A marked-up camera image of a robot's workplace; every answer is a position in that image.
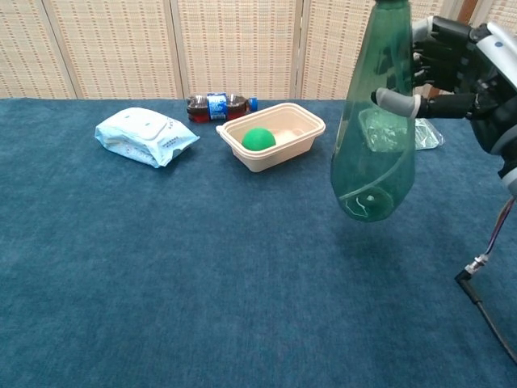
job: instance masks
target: green ball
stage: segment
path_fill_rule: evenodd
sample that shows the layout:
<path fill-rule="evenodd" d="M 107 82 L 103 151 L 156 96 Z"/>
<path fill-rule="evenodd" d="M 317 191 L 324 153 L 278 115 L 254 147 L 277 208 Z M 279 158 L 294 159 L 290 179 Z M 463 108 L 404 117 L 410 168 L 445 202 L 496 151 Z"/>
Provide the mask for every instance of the green ball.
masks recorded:
<path fill-rule="evenodd" d="M 242 138 L 242 145 L 250 151 L 262 151 L 276 145 L 275 137 L 265 128 L 250 129 Z"/>

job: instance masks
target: soda bottle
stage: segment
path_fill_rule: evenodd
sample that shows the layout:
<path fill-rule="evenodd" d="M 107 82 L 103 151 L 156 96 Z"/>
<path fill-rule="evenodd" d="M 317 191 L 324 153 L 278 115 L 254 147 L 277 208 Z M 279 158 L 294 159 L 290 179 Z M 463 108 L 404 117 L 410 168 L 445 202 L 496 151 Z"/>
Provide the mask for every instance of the soda bottle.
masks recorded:
<path fill-rule="evenodd" d="M 413 91 L 408 0 L 376 0 L 355 65 L 331 160 L 331 183 L 343 211 L 380 221 L 414 182 L 414 120 L 377 107 L 371 94 L 386 87 Z"/>
<path fill-rule="evenodd" d="M 255 112 L 257 99 L 246 99 L 241 95 L 226 93 L 208 93 L 192 95 L 187 99 L 188 119 L 196 123 L 210 120 L 233 120 L 244 116 L 247 112 Z"/>

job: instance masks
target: robotic arm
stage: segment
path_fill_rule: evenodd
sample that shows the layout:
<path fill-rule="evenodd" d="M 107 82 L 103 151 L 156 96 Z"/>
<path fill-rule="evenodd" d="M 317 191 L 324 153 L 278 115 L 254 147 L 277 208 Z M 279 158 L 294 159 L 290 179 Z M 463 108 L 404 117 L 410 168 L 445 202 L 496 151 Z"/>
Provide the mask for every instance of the robotic arm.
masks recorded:
<path fill-rule="evenodd" d="M 517 198 L 517 41 L 495 23 L 472 28 L 430 16 L 413 26 L 414 86 L 449 95 L 425 99 L 380 88 L 372 101 L 406 117 L 466 118 L 481 148 L 500 155 L 498 172 Z"/>

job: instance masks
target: bottle label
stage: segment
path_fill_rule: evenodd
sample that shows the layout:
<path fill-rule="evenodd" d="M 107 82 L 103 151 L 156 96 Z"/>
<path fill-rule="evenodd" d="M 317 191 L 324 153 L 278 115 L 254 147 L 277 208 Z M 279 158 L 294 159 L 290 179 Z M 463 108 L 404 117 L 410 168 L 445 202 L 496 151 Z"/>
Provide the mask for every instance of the bottle label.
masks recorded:
<path fill-rule="evenodd" d="M 223 120 L 226 118 L 228 107 L 226 106 L 226 93 L 208 93 L 208 114 L 210 120 Z"/>

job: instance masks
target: green plastic bottle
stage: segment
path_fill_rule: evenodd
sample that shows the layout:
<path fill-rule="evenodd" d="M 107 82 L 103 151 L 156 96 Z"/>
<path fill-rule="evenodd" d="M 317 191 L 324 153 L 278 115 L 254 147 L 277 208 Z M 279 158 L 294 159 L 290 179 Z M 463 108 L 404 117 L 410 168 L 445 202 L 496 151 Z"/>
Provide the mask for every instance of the green plastic bottle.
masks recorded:
<path fill-rule="evenodd" d="M 408 0 L 376 0 L 348 91 L 331 162 L 341 208 L 360 221 L 389 217 L 414 182 L 414 120 L 377 107 L 372 92 L 413 93 Z"/>

